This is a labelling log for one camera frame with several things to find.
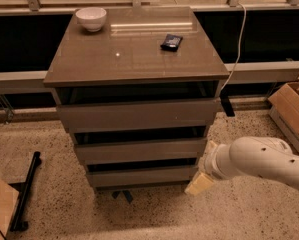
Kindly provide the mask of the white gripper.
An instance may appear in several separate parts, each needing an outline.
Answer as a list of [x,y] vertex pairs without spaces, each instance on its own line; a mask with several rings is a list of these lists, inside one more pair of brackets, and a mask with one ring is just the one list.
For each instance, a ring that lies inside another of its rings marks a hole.
[[198,171],[192,181],[185,188],[185,193],[196,196],[214,184],[214,179],[229,180],[238,175],[230,156],[230,146],[217,144],[210,140],[205,149],[204,168],[207,174]]

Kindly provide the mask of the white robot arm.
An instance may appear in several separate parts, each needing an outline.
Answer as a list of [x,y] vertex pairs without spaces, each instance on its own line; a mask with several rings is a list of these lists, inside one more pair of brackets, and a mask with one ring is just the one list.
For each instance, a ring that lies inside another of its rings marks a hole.
[[216,181],[238,176],[273,180],[299,191],[299,156],[279,138],[247,136],[231,144],[210,141],[204,163],[199,163],[185,193],[196,196]]

